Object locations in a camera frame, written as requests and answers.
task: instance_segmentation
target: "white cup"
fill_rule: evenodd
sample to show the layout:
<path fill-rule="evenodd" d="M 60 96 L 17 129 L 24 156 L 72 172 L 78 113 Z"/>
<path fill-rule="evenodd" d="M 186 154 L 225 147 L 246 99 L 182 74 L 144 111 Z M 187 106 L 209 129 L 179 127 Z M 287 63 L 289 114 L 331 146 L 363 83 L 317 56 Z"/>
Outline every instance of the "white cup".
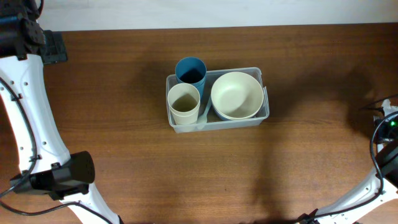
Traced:
<path fill-rule="evenodd" d="M 200 94 L 191 84 L 179 83 L 170 89 L 167 103 L 175 124 L 195 124 L 198 121 Z"/>

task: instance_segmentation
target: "blue cup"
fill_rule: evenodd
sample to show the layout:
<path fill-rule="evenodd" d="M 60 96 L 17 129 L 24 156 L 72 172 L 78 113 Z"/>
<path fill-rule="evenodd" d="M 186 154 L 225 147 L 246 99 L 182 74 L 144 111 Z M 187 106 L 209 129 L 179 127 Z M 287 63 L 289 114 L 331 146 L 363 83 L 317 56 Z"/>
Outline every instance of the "blue cup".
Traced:
<path fill-rule="evenodd" d="M 206 65 L 199 58 L 186 57 L 181 59 L 175 67 L 178 83 L 189 83 L 198 89 L 200 98 L 206 83 Z"/>

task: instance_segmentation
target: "white wall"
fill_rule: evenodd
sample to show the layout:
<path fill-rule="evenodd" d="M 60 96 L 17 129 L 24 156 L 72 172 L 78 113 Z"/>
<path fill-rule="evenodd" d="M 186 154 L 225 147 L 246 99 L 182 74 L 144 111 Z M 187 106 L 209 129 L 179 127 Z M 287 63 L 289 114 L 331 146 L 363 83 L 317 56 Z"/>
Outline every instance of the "white wall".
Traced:
<path fill-rule="evenodd" d="M 44 29 L 398 22 L 398 0 L 45 0 Z"/>

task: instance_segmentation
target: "brown wooden surface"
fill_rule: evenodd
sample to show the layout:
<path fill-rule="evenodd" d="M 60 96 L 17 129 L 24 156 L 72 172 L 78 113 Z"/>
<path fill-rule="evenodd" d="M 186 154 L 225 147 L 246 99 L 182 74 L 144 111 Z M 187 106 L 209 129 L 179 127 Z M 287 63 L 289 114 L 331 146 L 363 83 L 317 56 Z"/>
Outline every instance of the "brown wooden surface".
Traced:
<path fill-rule="evenodd" d="M 372 168 L 372 113 L 358 108 L 398 91 L 398 24 L 64 33 L 69 61 L 45 68 L 58 130 L 87 150 L 96 184 L 125 223 L 228 223 L 297 218 L 334 202 Z M 259 67 L 271 116 L 258 127 L 176 134 L 165 79 L 179 59 L 209 70 Z M 18 173 L 0 110 L 0 186 Z M 10 194 L 28 211 L 49 197 Z M 398 201 L 361 219 L 396 223 Z M 76 223 L 69 209 L 2 223 Z"/>

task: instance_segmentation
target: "white bowl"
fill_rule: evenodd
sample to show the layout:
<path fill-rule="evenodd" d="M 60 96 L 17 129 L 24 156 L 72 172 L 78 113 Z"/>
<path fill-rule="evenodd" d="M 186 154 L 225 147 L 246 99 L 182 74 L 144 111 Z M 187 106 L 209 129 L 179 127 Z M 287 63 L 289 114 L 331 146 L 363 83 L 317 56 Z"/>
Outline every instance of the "white bowl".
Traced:
<path fill-rule="evenodd" d="M 221 119 L 251 118 L 260 110 L 262 86 L 243 72 L 230 72 L 219 77 L 211 88 L 211 102 Z"/>

